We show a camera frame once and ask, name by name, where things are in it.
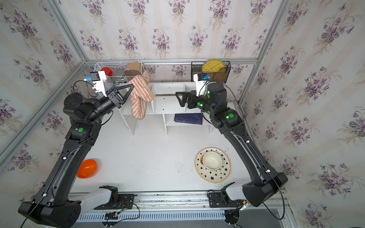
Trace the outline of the brown striped cloth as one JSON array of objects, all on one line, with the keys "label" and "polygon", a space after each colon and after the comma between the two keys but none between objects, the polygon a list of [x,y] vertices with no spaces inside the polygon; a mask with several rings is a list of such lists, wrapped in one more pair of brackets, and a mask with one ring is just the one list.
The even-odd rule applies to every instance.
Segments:
[{"label": "brown striped cloth", "polygon": [[151,103],[154,99],[154,94],[148,85],[150,77],[150,71],[145,71],[128,83],[134,86],[131,93],[131,113],[137,120],[145,118],[147,103]]}]

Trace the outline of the white wooden bookshelf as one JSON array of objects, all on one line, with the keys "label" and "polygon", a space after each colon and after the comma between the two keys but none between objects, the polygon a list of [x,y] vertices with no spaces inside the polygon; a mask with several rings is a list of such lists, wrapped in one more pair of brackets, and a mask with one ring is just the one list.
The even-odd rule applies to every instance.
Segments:
[{"label": "white wooden bookshelf", "polygon": [[[181,107],[175,96],[176,92],[190,92],[196,89],[194,82],[168,82],[168,83],[150,83],[149,87],[154,94],[154,100],[147,104],[147,115],[159,115],[163,119],[164,131],[168,134],[168,128],[171,126],[183,126],[183,123],[174,121],[176,114],[198,113],[199,109],[188,109],[186,106]],[[119,113],[128,128],[129,132],[134,135],[140,120],[132,116],[131,102],[127,101],[120,109]]]}]

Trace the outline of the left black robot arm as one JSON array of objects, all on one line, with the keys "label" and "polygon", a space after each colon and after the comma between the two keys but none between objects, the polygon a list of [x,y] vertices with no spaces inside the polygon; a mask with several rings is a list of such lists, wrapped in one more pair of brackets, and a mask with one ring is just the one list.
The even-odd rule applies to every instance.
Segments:
[{"label": "left black robot arm", "polygon": [[69,199],[68,195],[82,162],[98,138],[104,115],[121,108],[133,89],[133,85],[119,86],[107,91],[101,99],[86,98],[80,93],[65,98],[63,112],[70,117],[71,127],[60,157],[32,200],[21,203],[19,214],[37,224],[70,228],[85,212],[118,204],[118,189],[108,185],[78,199]]}]

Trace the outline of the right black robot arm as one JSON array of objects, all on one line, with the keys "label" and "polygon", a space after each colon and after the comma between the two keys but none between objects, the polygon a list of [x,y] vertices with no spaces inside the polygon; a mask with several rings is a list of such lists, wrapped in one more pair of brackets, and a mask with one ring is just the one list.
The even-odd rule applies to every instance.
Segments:
[{"label": "right black robot arm", "polygon": [[212,125],[232,144],[243,161],[251,181],[230,184],[221,192],[227,201],[246,200],[254,207],[262,205],[287,183],[285,173],[276,171],[252,141],[240,115],[228,107],[227,90],[222,83],[209,83],[203,89],[176,92],[181,107],[198,108],[207,113]]}]

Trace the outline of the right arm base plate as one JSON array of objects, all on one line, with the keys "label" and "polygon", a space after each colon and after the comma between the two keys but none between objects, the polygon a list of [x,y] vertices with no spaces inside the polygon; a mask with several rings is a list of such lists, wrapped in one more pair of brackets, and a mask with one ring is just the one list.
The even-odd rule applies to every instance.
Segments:
[{"label": "right arm base plate", "polygon": [[247,204],[245,200],[230,200],[220,191],[208,190],[206,193],[210,208],[234,208],[240,209]]}]

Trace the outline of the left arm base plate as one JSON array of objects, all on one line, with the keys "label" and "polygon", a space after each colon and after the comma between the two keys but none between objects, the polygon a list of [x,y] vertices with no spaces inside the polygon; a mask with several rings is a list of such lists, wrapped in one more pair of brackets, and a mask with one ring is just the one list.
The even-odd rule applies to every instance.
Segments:
[{"label": "left arm base plate", "polygon": [[116,202],[98,206],[94,210],[130,210],[134,203],[134,194],[119,194]]}]

